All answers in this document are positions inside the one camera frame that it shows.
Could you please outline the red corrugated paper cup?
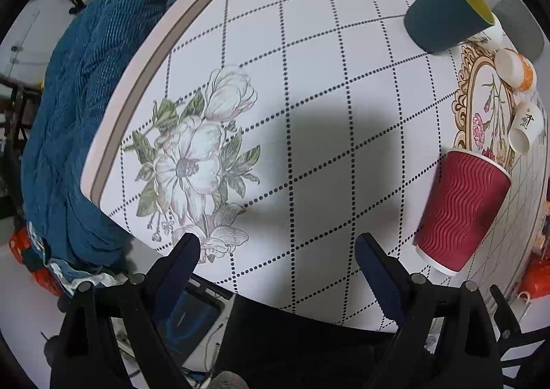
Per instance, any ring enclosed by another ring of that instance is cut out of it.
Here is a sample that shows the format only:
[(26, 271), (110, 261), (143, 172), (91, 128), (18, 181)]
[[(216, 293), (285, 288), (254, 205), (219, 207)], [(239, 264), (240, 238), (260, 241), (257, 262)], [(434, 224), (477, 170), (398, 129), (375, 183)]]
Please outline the red corrugated paper cup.
[(464, 150), (448, 151), (415, 237), (419, 256), (455, 276), (482, 243), (511, 188), (510, 174), (494, 160)]

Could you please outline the white paper cup with print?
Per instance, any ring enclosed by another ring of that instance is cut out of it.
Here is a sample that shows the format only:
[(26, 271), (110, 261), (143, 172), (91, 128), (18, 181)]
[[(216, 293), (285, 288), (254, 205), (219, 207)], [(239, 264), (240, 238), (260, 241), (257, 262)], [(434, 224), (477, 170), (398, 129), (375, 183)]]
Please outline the white paper cup with print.
[(510, 147), (516, 153), (527, 154), (542, 129), (543, 115), (539, 107), (533, 102), (519, 103), (508, 132)]

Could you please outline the white cup with orange band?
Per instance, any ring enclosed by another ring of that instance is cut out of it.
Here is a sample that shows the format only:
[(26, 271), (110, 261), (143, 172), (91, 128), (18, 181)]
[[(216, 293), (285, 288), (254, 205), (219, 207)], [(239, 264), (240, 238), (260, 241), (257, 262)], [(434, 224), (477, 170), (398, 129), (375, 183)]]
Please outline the white cup with orange band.
[(533, 64), (513, 49), (497, 50), (494, 66), (499, 77), (516, 91), (529, 92), (536, 87), (537, 74)]

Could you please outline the white cup with leaf print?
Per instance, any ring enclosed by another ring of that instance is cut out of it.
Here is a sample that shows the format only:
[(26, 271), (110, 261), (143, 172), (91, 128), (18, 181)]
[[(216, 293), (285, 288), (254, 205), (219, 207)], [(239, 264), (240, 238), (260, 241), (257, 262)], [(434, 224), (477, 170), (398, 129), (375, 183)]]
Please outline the white cup with leaf print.
[(493, 14), (494, 24), (488, 28), (479, 31), (467, 39), (481, 46), (487, 52), (494, 52), (503, 47), (503, 27), (500, 20)]

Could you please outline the dark teal cup yellow inside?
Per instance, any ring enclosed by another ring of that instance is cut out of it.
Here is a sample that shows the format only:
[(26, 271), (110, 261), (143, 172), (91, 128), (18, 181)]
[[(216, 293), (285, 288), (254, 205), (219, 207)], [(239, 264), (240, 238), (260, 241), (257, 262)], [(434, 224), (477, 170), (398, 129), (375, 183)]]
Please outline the dark teal cup yellow inside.
[(495, 24), (484, 0), (416, 0), (404, 17), (406, 31), (424, 52), (443, 52)]

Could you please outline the white enamel mug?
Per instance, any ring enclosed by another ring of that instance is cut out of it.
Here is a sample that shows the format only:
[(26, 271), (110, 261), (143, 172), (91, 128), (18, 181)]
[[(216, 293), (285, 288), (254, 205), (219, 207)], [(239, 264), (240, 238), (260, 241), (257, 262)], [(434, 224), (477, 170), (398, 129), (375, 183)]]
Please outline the white enamel mug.
[(523, 308), (528, 307), (530, 304), (530, 294), (527, 291), (521, 291), (517, 294), (515, 305)]

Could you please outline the red plastic bag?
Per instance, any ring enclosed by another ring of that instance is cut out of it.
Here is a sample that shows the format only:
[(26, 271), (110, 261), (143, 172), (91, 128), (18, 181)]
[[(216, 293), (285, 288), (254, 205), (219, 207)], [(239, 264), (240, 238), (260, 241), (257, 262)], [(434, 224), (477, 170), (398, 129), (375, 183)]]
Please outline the red plastic bag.
[(549, 259), (531, 256), (518, 292), (527, 292), (532, 300), (550, 295)]

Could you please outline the white diamond pattern tablecloth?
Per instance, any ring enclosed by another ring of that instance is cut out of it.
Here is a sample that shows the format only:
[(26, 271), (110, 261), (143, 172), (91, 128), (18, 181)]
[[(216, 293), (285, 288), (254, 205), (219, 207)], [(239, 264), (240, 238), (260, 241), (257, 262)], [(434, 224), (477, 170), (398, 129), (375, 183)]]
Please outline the white diamond pattern tablecloth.
[[(508, 132), (537, 93), (473, 42), (424, 52), (404, 25), (414, 1), (177, 0), (118, 81), (82, 193), (162, 255), (195, 234), (201, 277), (343, 327), (394, 328), (354, 259), (365, 231), (437, 284), (513, 292), (542, 225), (548, 140), (522, 155)], [(415, 247), (452, 149), (512, 178), (455, 276)]]

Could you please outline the blue quilted blanket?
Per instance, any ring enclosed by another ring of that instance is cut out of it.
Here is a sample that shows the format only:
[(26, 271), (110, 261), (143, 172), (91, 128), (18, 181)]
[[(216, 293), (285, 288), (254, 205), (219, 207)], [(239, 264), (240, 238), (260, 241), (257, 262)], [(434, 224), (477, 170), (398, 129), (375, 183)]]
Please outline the blue quilted blanket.
[(32, 248), (67, 287), (122, 267), (129, 235), (81, 193), (81, 174), (118, 81), (175, 1), (91, 0), (50, 58), (21, 190)]

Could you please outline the grey office chair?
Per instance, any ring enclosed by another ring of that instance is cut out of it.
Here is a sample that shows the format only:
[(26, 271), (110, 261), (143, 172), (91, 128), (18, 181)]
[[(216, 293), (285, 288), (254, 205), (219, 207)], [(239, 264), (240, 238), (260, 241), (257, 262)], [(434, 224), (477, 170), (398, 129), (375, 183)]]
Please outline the grey office chair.
[(520, 0), (501, 0), (492, 10), (518, 52), (535, 62), (542, 55), (545, 39), (528, 7)]

